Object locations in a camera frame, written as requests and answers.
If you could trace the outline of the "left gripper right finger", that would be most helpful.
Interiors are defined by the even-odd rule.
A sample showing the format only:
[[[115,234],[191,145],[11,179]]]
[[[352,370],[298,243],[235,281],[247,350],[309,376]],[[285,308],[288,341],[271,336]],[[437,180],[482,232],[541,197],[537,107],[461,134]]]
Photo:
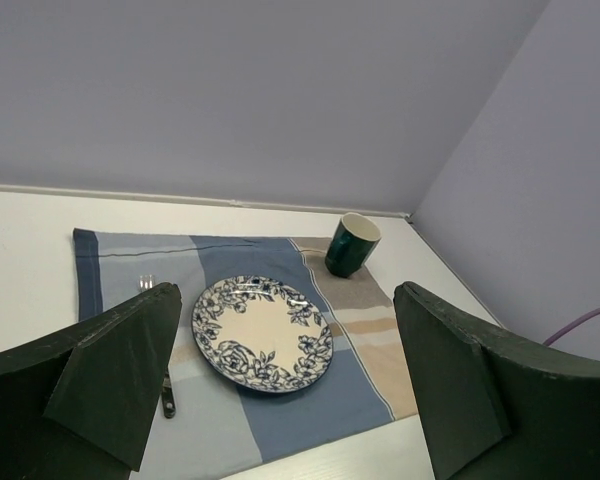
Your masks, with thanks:
[[[600,361],[543,346],[413,282],[394,307],[438,479],[600,479]]]

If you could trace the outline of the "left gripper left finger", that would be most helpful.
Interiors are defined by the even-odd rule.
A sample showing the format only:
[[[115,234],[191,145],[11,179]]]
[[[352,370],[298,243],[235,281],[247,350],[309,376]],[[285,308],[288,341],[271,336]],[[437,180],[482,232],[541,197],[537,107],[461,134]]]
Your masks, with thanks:
[[[141,467],[178,329],[161,283],[0,352],[0,479],[127,479]]]

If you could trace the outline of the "silver fork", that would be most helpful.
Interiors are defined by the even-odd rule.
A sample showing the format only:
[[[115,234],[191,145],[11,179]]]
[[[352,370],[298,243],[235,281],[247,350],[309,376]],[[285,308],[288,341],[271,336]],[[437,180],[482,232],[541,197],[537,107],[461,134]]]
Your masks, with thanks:
[[[155,277],[153,275],[141,275],[139,277],[139,290],[141,292],[150,290],[154,287]],[[169,370],[165,371],[161,389],[161,405],[163,416],[166,419],[175,417],[177,409]]]

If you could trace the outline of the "blue beige plaid cloth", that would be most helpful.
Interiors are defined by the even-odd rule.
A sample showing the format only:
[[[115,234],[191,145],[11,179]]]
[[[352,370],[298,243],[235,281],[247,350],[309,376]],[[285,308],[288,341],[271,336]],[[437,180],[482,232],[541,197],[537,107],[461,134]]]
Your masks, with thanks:
[[[140,479],[219,479],[415,414],[393,304],[367,270],[347,279],[324,264],[320,237],[73,233],[79,318],[135,296],[142,276],[181,290],[169,365],[176,414],[157,414]],[[269,395],[222,377],[192,335],[193,305],[227,277],[261,275],[305,294],[334,336],[333,361],[314,385]]]

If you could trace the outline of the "blue floral ceramic plate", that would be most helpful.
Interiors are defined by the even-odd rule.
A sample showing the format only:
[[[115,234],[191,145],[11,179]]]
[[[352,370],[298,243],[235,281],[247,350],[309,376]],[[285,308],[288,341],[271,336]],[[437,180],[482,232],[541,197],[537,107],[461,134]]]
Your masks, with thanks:
[[[206,288],[193,305],[191,328],[214,370],[263,393],[311,386],[334,355],[319,308],[296,288],[263,276],[229,277]]]

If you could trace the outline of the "dark teal cup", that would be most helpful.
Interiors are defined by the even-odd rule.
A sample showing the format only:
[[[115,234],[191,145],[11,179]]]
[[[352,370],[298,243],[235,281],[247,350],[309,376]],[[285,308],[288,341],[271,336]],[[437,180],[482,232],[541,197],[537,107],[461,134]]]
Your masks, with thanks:
[[[348,278],[359,271],[382,238],[379,227],[355,212],[344,214],[329,244],[325,265],[337,277]]]

